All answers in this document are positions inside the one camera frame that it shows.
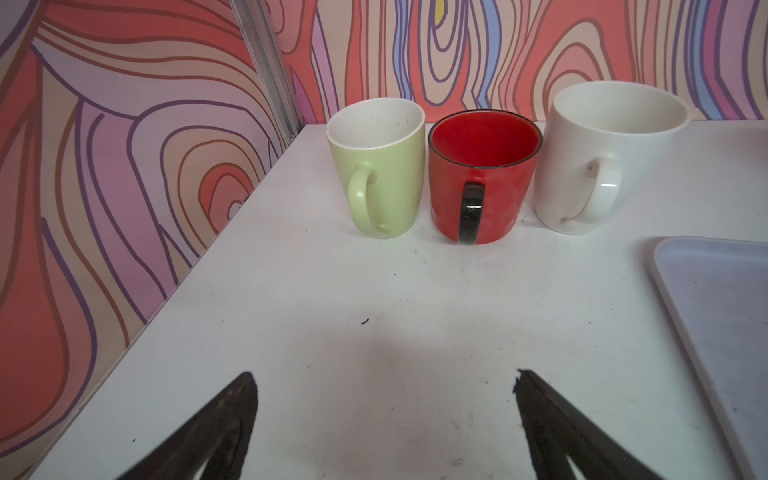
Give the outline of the red mug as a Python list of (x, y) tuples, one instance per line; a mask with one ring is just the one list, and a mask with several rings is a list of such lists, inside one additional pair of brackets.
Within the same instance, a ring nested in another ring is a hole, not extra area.
[(431, 216), (448, 239), (481, 245), (515, 225), (543, 145), (529, 119), (497, 109), (451, 114), (428, 134)]

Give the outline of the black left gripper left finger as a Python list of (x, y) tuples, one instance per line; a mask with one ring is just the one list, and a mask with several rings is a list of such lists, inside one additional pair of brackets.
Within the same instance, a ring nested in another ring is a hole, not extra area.
[(121, 477), (238, 479), (257, 411), (257, 384), (243, 372)]

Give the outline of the white mug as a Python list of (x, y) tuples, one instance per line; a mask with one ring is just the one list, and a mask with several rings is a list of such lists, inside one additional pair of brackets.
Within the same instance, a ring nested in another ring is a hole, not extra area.
[(546, 121), (533, 207), (549, 229), (580, 235), (604, 223), (665, 157), (691, 120), (667, 91), (591, 81), (555, 97)]

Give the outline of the light green mug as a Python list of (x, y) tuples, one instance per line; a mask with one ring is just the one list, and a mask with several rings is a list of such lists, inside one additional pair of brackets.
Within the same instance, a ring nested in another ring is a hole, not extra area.
[(326, 138), (351, 219), (364, 235), (390, 239), (415, 223), (424, 183), (426, 115), (394, 97), (335, 113)]

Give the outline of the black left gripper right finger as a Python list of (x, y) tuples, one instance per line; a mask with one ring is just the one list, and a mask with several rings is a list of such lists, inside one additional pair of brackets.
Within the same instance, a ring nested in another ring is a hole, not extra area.
[(531, 461), (539, 479), (657, 479), (658, 474), (622, 448), (532, 370), (513, 388)]

